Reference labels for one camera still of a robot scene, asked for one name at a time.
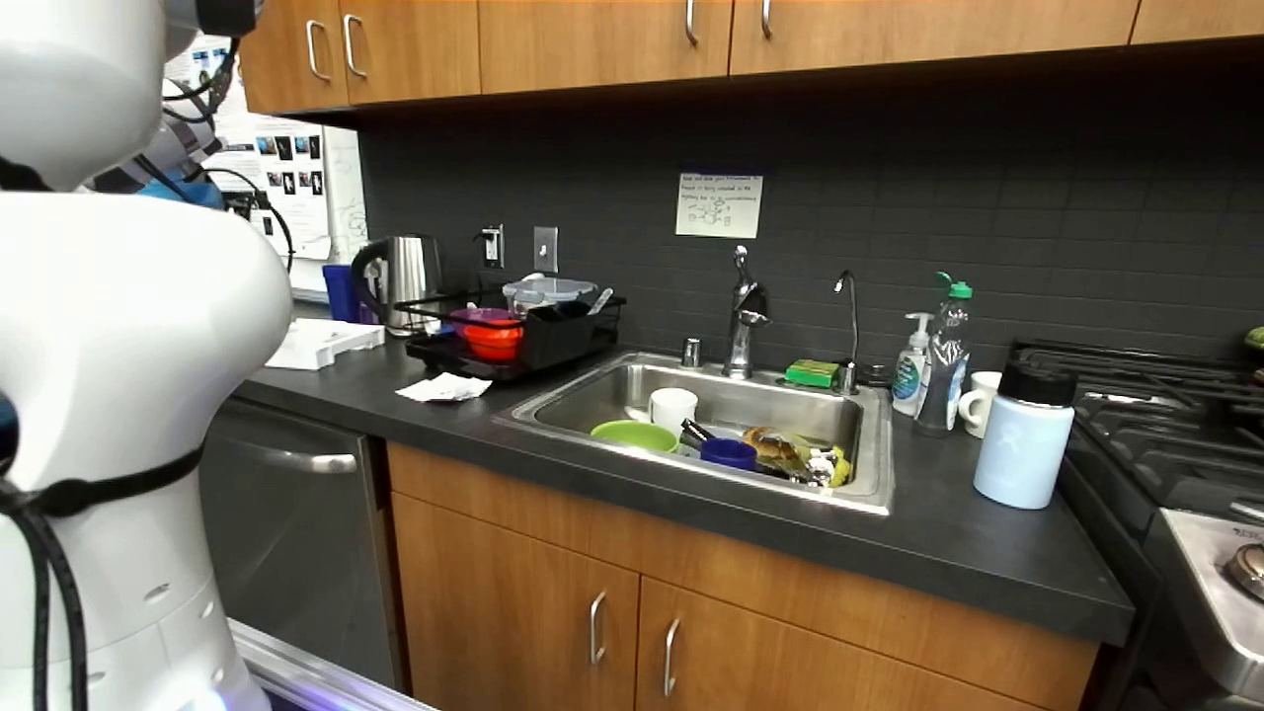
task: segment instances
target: wall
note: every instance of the wall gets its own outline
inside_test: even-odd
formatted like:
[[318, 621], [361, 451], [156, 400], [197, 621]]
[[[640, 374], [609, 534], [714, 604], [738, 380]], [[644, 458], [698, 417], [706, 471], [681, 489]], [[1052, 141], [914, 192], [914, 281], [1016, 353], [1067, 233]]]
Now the wall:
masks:
[[628, 296], [625, 342], [729, 342], [730, 243], [673, 237], [681, 171], [767, 173], [754, 272], [767, 368], [844, 354], [837, 267], [863, 283], [863, 359], [894, 359], [938, 272], [977, 283], [979, 359], [1010, 334], [1226, 354], [1264, 320], [1262, 64], [1052, 60], [871, 69], [842, 85], [505, 102], [378, 126], [372, 233], [444, 237], [480, 275], [480, 224], [563, 224], [563, 267]]

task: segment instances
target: dishwasher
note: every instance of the dishwasher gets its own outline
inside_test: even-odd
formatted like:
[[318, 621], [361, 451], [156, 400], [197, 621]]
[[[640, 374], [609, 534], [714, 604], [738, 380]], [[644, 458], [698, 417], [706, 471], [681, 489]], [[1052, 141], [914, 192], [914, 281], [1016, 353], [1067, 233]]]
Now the dishwasher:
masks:
[[203, 512], [232, 621], [409, 691], [378, 438], [231, 400]]

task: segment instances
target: paper sign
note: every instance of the paper sign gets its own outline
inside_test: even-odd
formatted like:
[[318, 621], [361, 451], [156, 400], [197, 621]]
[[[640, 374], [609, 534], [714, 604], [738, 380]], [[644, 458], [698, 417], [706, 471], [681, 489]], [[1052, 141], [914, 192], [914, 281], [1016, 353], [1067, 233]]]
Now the paper sign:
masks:
[[759, 201], [759, 173], [681, 173], [675, 233], [754, 242]]

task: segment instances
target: faucet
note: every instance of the faucet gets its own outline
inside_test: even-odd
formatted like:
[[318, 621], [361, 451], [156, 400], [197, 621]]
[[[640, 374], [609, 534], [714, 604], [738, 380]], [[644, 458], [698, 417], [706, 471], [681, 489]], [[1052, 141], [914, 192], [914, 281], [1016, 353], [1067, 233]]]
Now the faucet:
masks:
[[735, 306], [730, 306], [730, 347], [729, 347], [729, 380], [746, 380], [752, 374], [752, 331], [771, 316], [767, 306], [767, 287], [752, 272], [752, 254], [746, 243], [735, 249]]
[[842, 368], [842, 393], [854, 393], [858, 389], [858, 359], [863, 359], [863, 310], [858, 310], [858, 275], [854, 267], [842, 267], [837, 281], [835, 281], [835, 291], [844, 296], [844, 316], [850, 316], [850, 359]]

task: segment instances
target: bottle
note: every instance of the bottle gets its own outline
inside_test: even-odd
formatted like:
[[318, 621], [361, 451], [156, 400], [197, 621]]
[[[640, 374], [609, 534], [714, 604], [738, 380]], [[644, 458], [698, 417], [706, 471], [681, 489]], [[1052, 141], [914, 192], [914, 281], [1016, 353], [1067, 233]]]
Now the bottle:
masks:
[[963, 342], [963, 324], [971, 320], [969, 305], [977, 296], [971, 283], [951, 281], [939, 272], [943, 296], [939, 296], [939, 331], [931, 334], [930, 354], [930, 385], [916, 421], [930, 430], [951, 430], [956, 428], [956, 400], [963, 370], [971, 363], [971, 353]]
[[921, 413], [930, 363], [931, 363], [931, 310], [905, 310], [905, 320], [916, 320], [916, 331], [908, 334], [898, 380], [894, 380], [894, 412], [905, 412], [908, 417]]

